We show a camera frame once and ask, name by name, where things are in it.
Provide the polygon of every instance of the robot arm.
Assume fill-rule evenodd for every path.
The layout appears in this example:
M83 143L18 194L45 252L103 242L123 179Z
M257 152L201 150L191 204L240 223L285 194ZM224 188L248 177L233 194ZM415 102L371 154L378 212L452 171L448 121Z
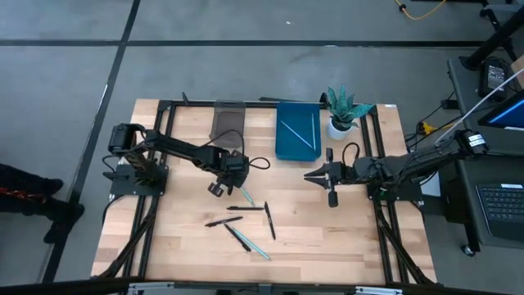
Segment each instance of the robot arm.
M144 140L136 144L136 134L140 132ZM249 173L249 158L238 151L229 152L221 147L209 145L195 146L190 143L160 134L155 130L145 129L138 124L120 124L113 128L108 147L111 155L124 157L134 169L134 177L142 186L153 186L165 175L158 173L154 160L144 157L144 152L165 152L193 163L197 168L217 176L216 183L208 190L216 197L224 192L220 185L228 187L231 194L233 187L240 188ZM104 175L115 180L121 178L116 172Z
M399 157L358 158L353 166L333 162L333 151L328 148L328 163L304 177L305 180L329 190L329 206L337 207L336 185L376 184L386 190L395 191L403 182L427 176L450 161L478 157L487 151L488 147L482 136L471 130L457 131L453 138L438 146L426 147Z

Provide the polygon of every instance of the pen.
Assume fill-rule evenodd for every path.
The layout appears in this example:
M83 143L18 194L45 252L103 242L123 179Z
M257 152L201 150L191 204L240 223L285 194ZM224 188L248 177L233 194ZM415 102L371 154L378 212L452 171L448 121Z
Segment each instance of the pen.
M229 206L228 210L263 210L263 207L239 207L239 206Z
M244 247L244 249L248 252L251 252L251 248L249 248L246 243L244 243L244 241L242 241L241 238L238 237L237 234L235 234L235 232L229 227L229 225L226 225L224 224L224 226L226 227L226 229L228 230L229 233L231 233L233 235L233 237L235 237L235 239Z
M268 215L269 228L271 229L271 235L273 236L273 240L276 240L277 236L275 235L275 228L273 227L273 221L271 220L271 213L269 213L269 206L267 202L264 203L264 209L265 209L265 214Z
M313 129L313 149L317 151L317 143L314 137L314 116L313 113L311 113L311 128Z
M291 127L289 127L286 123L284 123L284 121L280 121L280 123L282 123L284 126L286 126L286 128L288 128L298 139L300 139L301 141L303 141L305 144L308 145L308 147L310 148L313 148L311 146L311 144L309 144L307 141L305 141L305 139L303 139L297 132L295 132L295 130L293 130Z
M241 192L244 194L244 197L246 197L247 201L253 206L255 207L255 202L253 202L253 199L251 198L251 196L249 195L249 193L247 193L247 191L244 189L244 188L240 188Z
M222 225L222 224L225 224L225 223L228 223L228 222L231 222L231 221L240 220L242 218L243 218L242 216L237 216L237 217L233 217L233 218L227 218L226 220L213 221L213 222L208 223L206 226L207 227L213 227L213 226Z
M255 249L255 251L257 251L265 259L271 260L271 258L269 258L269 256L268 256L268 254L266 254L264 251L260 250L260 248L258 248L252 241L250 241L248 238L246 238L241 232L239 232L235 228L231 228L231 229L235 232L235 234L237 234L237 236L239 238L241 238L244 242L246 242L246 244L249 245L249 247L252 247L253 249Z

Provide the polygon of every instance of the wooden table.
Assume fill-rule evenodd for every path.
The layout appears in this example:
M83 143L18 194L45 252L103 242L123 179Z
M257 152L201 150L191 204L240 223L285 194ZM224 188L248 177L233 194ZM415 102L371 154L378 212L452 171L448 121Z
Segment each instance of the wooden table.
M132 122L152 128L158 100L138 99ZM379 105L383 142L387 155L405 153L399 113L394 105ZM152 239L147 279L271 282L290 284L383 284L384 275L373 204L364 185L337 186L339 207L330 208L326 192L303 180L303 174L319 168L316 162L279 161L275 158L274 108L246 109L246 155L266 157L269 170L250 169L244 188L257 205L268 202L276 241L271 238L263 211L226 211L229 206L249 206L238 189L231 196L216 198L207 192L215 177L189 161L168 157L168 187L160 198ZM201 145L209 140L212 107L177 107L172 137ZM350 133L347 140L335 141L325 134L328 111L321 111L322 145L333 148L335 161L350 141L363 151L362 133ZM368 118L373 154L373 124ZM346 152L351 163L355 151ZM93 275L104 271L129 239L137 197L124 197L107 212ZM435 280L426 232L419 211L408 202L397 202L397 215L404 247L424 271ZM206 228L205 223L231 216L244 216L231 225L265 250L271 261L257 252L246 253L223 226ZM135 252L132 275L138 271ZM390 245L391 265L396 280L398 267Z
M513 70L513 73L517 73L518 71L522 70L524 68L524 55L521 56L519 59L514 61L511 64L511 68ZM524 73L521 73L517 76L518 83L521 85L521 89L524 89Z

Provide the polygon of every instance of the wheel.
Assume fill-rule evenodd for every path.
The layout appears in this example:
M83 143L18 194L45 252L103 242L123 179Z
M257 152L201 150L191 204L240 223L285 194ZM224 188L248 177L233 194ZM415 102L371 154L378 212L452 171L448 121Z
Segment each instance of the wheel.
M469 257L475 256L475 252L473 252L472 249L470 249L468 245L462 246L460 250L462 250L462 253L468 255Z

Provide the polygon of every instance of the white pot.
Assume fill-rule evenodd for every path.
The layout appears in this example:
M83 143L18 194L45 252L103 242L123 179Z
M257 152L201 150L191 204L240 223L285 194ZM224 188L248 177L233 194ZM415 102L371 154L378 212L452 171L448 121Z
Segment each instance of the white pot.
M351 128L346 131L340 131L339 129L335 128L335 126L333 126L333 118L331 118L329 124L327 124L327 135L335 140L342 140L346 138L347 134L349 134L352 129L353 126L351 126Z

